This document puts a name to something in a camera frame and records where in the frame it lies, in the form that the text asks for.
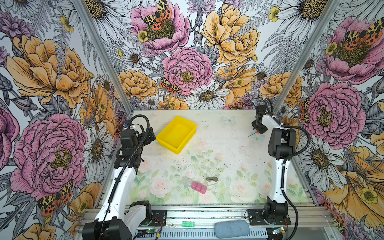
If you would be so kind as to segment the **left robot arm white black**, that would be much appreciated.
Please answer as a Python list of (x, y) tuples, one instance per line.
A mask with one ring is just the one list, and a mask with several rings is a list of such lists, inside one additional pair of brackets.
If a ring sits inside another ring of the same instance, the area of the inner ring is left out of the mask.
[(156, 139), (153, 128), (141, 127), (141, 130), (141, 133), (132, 127), (122, 130), (111, 188), (95, 220), (84, 225), (84, 240), (132, 240), (140, 224), (152, 219), (149, 201), (134, 202), (126, 210), (128, 195), (144, 161), (143, 148)]

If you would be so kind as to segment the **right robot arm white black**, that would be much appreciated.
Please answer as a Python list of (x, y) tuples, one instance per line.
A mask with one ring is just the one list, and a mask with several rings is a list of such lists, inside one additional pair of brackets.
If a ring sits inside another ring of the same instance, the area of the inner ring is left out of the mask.
[(290, 203), (286, 193), (287, 172), (290, 166), (288, 157), (292, 157), (296, 152), (297, 133), (294, 128), (284, 127), (265, 105), (256, 107), (256, 119), (252, 126), (258, 133), (269, 137), (267, 150), (273, 158), (272, 188), (262, 211), (263, 219), (269, 225), (290, 224)]

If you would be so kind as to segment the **yellow plastic bin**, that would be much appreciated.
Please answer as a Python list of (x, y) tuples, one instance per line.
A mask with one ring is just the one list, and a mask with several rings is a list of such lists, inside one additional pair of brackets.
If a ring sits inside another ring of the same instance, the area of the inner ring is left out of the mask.
[(197, 125), (180, 116), (175, 117), (156, 137), (161, 146), (174, 154), (180, 154), (192, 139)]

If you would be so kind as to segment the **small grey metal clip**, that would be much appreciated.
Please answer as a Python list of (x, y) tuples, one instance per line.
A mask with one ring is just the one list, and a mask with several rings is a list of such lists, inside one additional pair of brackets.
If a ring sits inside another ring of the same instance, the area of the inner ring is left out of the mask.
[(206, 181), (208, 183), (217, 183), (218, 182), (218, 178), (217, 177), (207, 177)]

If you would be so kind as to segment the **green connector block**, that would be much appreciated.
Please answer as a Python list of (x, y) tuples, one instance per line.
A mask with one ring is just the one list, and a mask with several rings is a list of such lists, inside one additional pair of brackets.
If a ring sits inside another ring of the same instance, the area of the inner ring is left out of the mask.
[(195, 223), (194, 222), (182, 222), (182, 227), (183, 228), (194, 228)]

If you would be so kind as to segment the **grey oval pad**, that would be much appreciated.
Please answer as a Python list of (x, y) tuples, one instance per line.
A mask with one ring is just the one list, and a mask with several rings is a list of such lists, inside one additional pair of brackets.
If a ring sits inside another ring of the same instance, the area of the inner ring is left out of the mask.
[(244, 220), (224, 221), (215, 224), (214, 233), (218, 239), (243, 237), (250, 233), (250, 227)]

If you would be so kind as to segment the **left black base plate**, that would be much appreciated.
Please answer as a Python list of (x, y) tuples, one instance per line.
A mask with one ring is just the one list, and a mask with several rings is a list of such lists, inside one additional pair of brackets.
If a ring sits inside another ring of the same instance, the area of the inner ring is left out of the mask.
[(167, 222), (167, 210), (152, 210), (152, 218), (143, 221), (141, 227), (164, 227)]

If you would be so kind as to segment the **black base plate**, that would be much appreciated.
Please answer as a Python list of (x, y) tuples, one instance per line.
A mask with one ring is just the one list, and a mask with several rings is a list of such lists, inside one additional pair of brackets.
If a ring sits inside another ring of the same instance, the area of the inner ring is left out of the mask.
[(164, 227), (167, 222), (167, 210), (152, 210), (152, 218), (143, 221), (141, 227)]
[(277, 225), (291, 225), (291, 219), (289, 216), (279, 215), (265, 215), (264, 209), (248, 209), (245, 214), (245, 218), (248, 219), (251, 226), (277, 226)]

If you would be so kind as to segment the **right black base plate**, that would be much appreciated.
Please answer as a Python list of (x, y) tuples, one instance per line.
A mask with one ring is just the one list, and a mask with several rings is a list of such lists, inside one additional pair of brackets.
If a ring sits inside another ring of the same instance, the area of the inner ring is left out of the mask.
[(289, 216), (279, 215), (265, 215), (264, 209), (248, 209), (245, 214), (245, 218), (248, 219), (251, 226), (277, 226), (277, 225), (291, 225), (291, 219)]

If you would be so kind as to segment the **aluminium rail frame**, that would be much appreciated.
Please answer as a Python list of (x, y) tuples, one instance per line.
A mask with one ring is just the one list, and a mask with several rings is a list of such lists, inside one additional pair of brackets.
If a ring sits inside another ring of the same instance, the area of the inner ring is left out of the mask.
[[(340, 240), (334, 221), (325, 207), (297, 204), (299, 224), (295, 240)], [(167, 210), (164, 227), (138, 227), (136, 233), (146, 232), (140, 240), (154, 240), (158, 232), (161, 240), (215, 240), (216, 223), (244, 220), (248, 209), (258, 205), (209, 205), (209, 206), (155, 206), (153, 210)], [(182, 222), (194, 222), (194, 228), (183, 228)]]

